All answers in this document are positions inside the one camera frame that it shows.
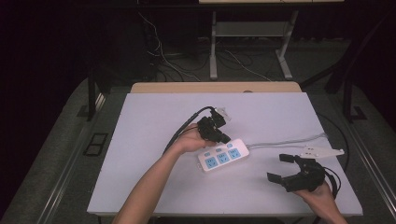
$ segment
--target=black cable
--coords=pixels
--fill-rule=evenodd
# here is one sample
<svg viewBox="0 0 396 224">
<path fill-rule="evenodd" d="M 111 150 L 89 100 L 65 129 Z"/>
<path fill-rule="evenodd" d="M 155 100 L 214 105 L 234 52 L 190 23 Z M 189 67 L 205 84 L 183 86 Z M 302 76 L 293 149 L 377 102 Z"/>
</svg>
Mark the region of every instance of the black cable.
<svg viewBox="0 0 396 224">
<path fill-rule="evenodd" d="M 248 48 L 251 45 L 252 42 L 257 42 L 257 39 L 255 41 L 248 40 L 248 41 L 242 41 L 242 42 L 247 42 L 247 44 L 245 46 L 233 46 L 232 48 L 235 48 L 235 49 L 246 49 L 246 48 Z M 220 42 L 217 43 L 217 46 L 218 46 L 217 47 L 217 49 L 218 49 L 217 51 L 224 51 L 224 50 L 230 48 L 230 46 L 225 46 L 223 43 L 220 43 Z M 248 56 L 248 57 L 254 57 L 254 56 L 261 56 L 261 55 L 265 55 L 265 54 L 268 55 L 269 53 L 268 52 L 263 52 L 262 50 L 260 50 L 260 53 L 249 54 L 249 53 L 246 53 L 244 50 L 242 50 L 242 51 L 233 52 L 233 54 L 234 55 L 241 55 L 242 54 L 242 55 L 245 55 L 245 56 Z"/>
<path fill-rule="evenodd" d="M 340 134 L 344 138 L 344 141 L 346 143 L 346 163 L 344 164 L 343 170 L 345 172 L 347 170 L 348 165 L 349 165 L 349 159 L 350 159 L 350 149 L 349 149 L 349 143 L 347 141 L 347 137 L 344 134 L 344 132 L 332 120 L 330 120 L 329 118 L 327 118 L 326 116 L 324 116 L 324 115 L 322 115 L 322 114 L 320 114 L 318 112 L 316 112 L 316 113 L 317 113 L 317 115 L 319 115 L 319 116 L 323 117 L 324 119 L 326 119 L 327 121 L 329 121 L 340 132 Z"/>
<path fill-rule="evenodd" d="M 172 65 L 178 67 L 180 70 L 183 70 L 184 72 L 199 71 L 199 70 L 203 69 L 203 68 L 206 66 L 207 62 L 209 61 L 209 54 L 207 54 L 207 56 L 205 57 L 204 63 L 201 64 L 201 65 L 199 65 L 199 66 L 196 67 L 196 68 L 189 68 L 189 69 L 187 69 L 187 68 L 184 68 L 184 67 L 180 66 L 180 65 L 177 64 L 177 63 L 170 62 L 170 60 L 174 60 L 174 59 L 167 59 L 167 60 L 168 60 L 169 63 L 171 63 Z"/>
<path fill-rule="evenodd" d="M 331 182 L 331 184 L 332 184 L 332 196 L 333 196 L 334 199 L 335 199 L 335 198 L 337 197 L 338 191 L 339 191 L 340 188 L 341 188 L 341 179 L 340 179 L 340 176 L 338 176 L 338 174 L 336 174 L 332 169 L 329 169 L 329 168 L 327 168 L 327 167 L 323 167 L 323 168 L 324 168 L 325 170 L 331 171 L 331 172 L 332 172 L 335 176 L 337 176 L 337 178 L 338 178 L 339 186 L 337 187 L 337 183 L 335 182 L 334 176 L 330 175 L 329 173 L 327 173 L 327 172 L 325 171 L 326 176 L 329 177 L 329 180 L 330 180 L 330 182 Z M 314 220 L 314 222 L 312 222 L 312 224 L 318 224 L 318 223 L 320 222 L 320 220 L 321 220 L 321 217 L 316 217 L 315 220 Z"/>
<path fill-rule="evenodd" d="M 198 117 L 198 115 L 203 112 L 204 110 L 215 110 L 215 108 L 213 106 L 206 106 L 202 109 L 200 109 L 198 112 L 196 112 L 195 114 L 193 114 L 191 116 L 191 118 L 189 118 L 186 122 L 184 122 L 183 125 L 181 125 L 181 127 L 175 132 L 175 134 L 172 136 L 171 140 L 169 141 L 168 145 L 166 145 L 165 150 L 163 151 L 163 153 L 165 153 L 166 150 L 168 150 L 168 148 L 170 146 L 172 146 L 172 144 L 174 144 L 174 142 L 177 140 L 177 138 L 180 136 L 180 134 L 183 132 L 184 129 L 186 129 L 186 127 L 194 120 Z"/>
<path fill-rule="evenodd" d="M 197 53 L 173 53 L 173 54 L 167 54 L 164 53 L 163 55 L 166 56 L 167 60 L 178 60 L 178 59 L 187 59 L 187 58 L 194 58 L 195 55 L 200 55 L 200 54 L 208 54 L 210 49 L 209 48 L 201 48 L 197 50 Z"/>
<path fill-rule="evenodd" d="M 183 132 L 181 132 L 181 134 L 179 134 L 178 136 L 181 136 L 183 133 L 186 133 L 186 132 L 188 132 L 189 130 L 196 129 L 196 128 L 198 128 L 198 126 L 193 127 L 193 128 L 189 128 L 189 129 L 186 129 L 186 130 L 184 130 Z"/>
<path fill-rule="evenodd" d="M 175 72 L 177 72 L 178 75 L 180 76 L 180 78 L 182 79 L 182 81 L 184 81 L 183 75 L 186 76 L 186 77 L 195 77 L 195 79 L 198 78 L 198 76 L 197 76 L 195 73 L 193 73 L 193 72 L 189 72 L 189 71 L 178 71 L 175 67 L 172 67 L 172 66 L 173 66 L 172 64 L 170 64 L 170 65 L 172 65 L 172 66 L 167 65 L 167 64 L 164 64 L 164 63 L 160 63 L 160 65 L 161 65 L 161 66 L 164 66 L 164 67 L 167 67 L 167 68 L 170 68 L 170 69 L 174 70 Z"/>
<path fill-rule="evenodd" d="M 160 70 L 158 70 L 158 73 L 161 73 L 161 74 L 163 74 L 163 77 L 165 78 L 165 82 L 167 82 L 168 80 L 167 80 L 167 78 L 166 78 L 166 74 L 163 72 L 163 71 L 160 71 Z"/>
<path fill-rule="evenodd" d="M 169 78 L 172 79 L 172 81 L 174 81 L 174 82 L 184 82 L 184 79 L 183 79 L 183 77 L 181 76 L 181 74 L 178 74 L 178 75 L 180 76 L 181 80 L 176 80 L 176 79 L 174 79 L 169 73 L 167 73 L 167 72 L 165 72 L 165 71 L 158 70 L 158 72 L 162 73 L 162 74 L 163 74 L 164 76 L 166 76 L 166 77 L 169 77 Z"/>
<path fill-rule="evenodd" d="M 173 67 L 171 67 L 171 66 L 169 66 L 169 65 L 166 65 L 166 64 L 163 64 L 163 63 L 161 63 L 160 65 L 161 65 L 161 66 L 164 66 L 164 67 L 167 67 L 167 68 L 170 68 L 170 69 L 172 69 L 173 71 L 175 71 L 175 72 L 180 76 L 181 81 L 184 82 L 183 75 L 182 75 L 179 71 L 177 71 L 177 70 L 174 69 Z"/>
</svg>

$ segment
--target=power strip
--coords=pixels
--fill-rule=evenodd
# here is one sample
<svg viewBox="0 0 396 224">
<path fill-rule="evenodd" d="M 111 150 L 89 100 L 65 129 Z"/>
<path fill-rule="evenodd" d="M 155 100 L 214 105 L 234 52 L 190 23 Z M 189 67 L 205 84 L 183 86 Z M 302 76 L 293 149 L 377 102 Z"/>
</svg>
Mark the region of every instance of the power strip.
<svg viewBox="0 0 396 224">
<path fill-rule="evenodd" d="M 215 146 L 198 155 L 200 166 L 205 172 L 220 168 L 234 161 L 245 159 L 249 151 L 241 139 Z"/>
</svg>

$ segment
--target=white table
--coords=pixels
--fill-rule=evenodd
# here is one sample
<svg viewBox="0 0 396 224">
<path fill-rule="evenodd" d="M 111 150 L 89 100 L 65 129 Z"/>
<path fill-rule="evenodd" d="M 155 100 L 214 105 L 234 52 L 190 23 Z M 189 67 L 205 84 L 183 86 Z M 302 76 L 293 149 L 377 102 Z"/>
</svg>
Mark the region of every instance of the white table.
<svg viewBox="0 0 396 224">
<path fill-rule="evenodd" d="M 141 175 L 161 157 L 174 132 L 207 105 L 226 107 L 233 119 L 220 129 L 246 144 L 301 139 L 323 132 L 302 92 L 128 94 L 88 212 L 114 216 Z M 266 178 L 267 172 L 297 174 L 297 164 L 281 162 L 278 155 L 298 154 L 304 145 L 330 147 L 326 138 L 319 138 L 300 147 L 253 148 L 246 160 L 209 174 L 197 166 L 200 151 L 184 154 L 175 165 L 153 215 L 311 216 L 312 211 L 301 198 Z M 341 213 L 362 215 L 361 205 L 338 160 L 327 158 L 318 162 L 341 177 L 342 187 L 336 199 Z"/>
</svg>

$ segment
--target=person's right hand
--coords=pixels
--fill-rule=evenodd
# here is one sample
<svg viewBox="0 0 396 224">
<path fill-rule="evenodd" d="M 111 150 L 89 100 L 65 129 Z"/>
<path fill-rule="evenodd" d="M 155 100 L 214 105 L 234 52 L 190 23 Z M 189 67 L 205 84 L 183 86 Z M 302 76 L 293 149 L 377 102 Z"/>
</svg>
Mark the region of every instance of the person's right hand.
<svg viewBox="0 0 396 224">
<path fill-rule="evenodd" d="M 332 191 L 326 181 L 314 191 L 307 189 L 294 191 L 295 194 L 303 198 L 308 203 L 314 213 L 323 218 L 327 223 L 344 224 L 347 221 L 338 210 L 337 204 L 332 196 Z"/>
<path fill-rule="evenodd" d="M 198 132 L 198 125 L 196 123 L 190 124 L 178 137 L 171 147 L 178 146 L 181 149 L 181 154 L 185 152 L 193 152 L 202 147 L 213 147 L 216 143 L 206 141 Z"/>
</svg>

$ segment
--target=wrist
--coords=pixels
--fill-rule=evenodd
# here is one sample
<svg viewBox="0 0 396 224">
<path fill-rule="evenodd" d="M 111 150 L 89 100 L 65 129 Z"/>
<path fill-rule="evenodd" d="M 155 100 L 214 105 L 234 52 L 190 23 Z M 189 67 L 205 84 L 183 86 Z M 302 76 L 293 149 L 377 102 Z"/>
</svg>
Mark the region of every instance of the wrist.
<svg viewBox="0 0 396 224">
<path fill-rule="evenodd" d="M 175 142 L 168 148 L 167 152 L 181 156 L 184 154 L 184 148 L 181 144 Z"/>
</svg>

